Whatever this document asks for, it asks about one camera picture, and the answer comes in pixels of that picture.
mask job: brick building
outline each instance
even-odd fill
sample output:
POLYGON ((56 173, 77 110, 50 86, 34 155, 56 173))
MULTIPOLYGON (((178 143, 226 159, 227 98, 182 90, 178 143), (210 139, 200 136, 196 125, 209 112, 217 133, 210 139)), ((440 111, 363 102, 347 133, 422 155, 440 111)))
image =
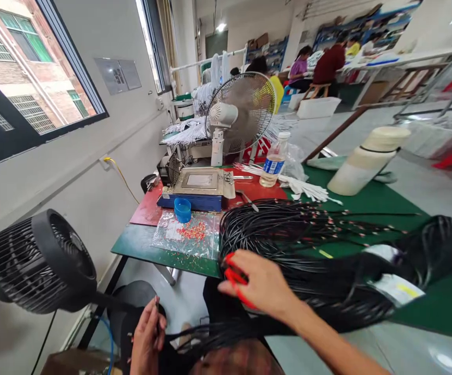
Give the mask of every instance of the brick building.
POLYGON ((95 115, 35 0, 0 0, 0 90, 39 133, 95 115))

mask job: hand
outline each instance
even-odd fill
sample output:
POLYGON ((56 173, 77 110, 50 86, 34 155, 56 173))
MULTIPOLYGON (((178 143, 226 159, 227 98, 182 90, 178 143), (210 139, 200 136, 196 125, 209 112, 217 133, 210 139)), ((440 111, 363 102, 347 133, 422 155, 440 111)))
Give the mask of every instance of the hand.
POLYGON ((132 360, 130 375, 157 375, 158 353, 165 342, 167 320, 158 313, 156 306, 160 298, 154 297, 141 314, 133 333, 132 360))
POLYGON ((239 291, 256 308, 282 322, 288 319, 292 309, 303 303, 288 286, 279 266, 272 261, 247 250, 237 250, 230 261, 248 276, 248 284, 233 285, 223 281, 218 286, 220 292, 236 297, 239 291))

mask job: red scissors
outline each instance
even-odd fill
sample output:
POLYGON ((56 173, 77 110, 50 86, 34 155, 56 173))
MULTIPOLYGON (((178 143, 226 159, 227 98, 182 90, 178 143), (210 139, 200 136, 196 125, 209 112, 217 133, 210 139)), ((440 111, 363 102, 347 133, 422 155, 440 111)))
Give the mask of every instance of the red scissors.
POLYGON ((233 285, 234 290, 236 291, 236 294, 238 295, 238 298, 240 301, 242 301, 245 306, 248 308, 257 310, 257 308, 254 306, 253 303, 251 303, 244 295, 239 291, 239 289, 236 287, 237 283, 240 283, 242 285, 248 284, 248 276, 240 269, 238 266, 235 265, 235 263, 231 260, 231 257, 234 255, 234 253, 229 253, 224 258, 223 265, 226 266, 226 270, 224 271, 224 276, 227 280, 233 285))

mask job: blue hose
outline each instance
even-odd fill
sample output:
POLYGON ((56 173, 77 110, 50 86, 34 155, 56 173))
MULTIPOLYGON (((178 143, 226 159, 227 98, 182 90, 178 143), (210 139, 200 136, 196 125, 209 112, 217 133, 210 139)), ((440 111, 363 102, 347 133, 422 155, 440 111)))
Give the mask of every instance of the blue hose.
POLYGON ((109 355, 109 368, 107 369, 107 375, 111 375, 111 369, 113 368, 114 362, 114 351, 115 351, 115 341, 113 340, 113 334, 111 333, 111 328, 109 327, 109 322, 104 317, 98 317, 98 319, 104 323, 109 332, 109 338, 111 339, 111 353, 109 355))

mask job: clear plastic bag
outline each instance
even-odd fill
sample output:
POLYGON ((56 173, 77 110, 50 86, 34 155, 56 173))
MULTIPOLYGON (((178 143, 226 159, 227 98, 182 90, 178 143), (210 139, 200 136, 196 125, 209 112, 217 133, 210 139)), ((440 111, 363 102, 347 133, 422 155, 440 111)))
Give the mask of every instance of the clear plastic bag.
POLYGON ((217 260, 222 214, 193 211, 191 215, 191 221, 182 224, 173 210, 163 210, 151 246, 217 260))
POLYGON ((305 157, 304 151, 299 146, 289 143, 287 158, 285 159, 281 174, 306 182, 309 177, 304 174, 304 168, 302 166, 302 161, 305 157))

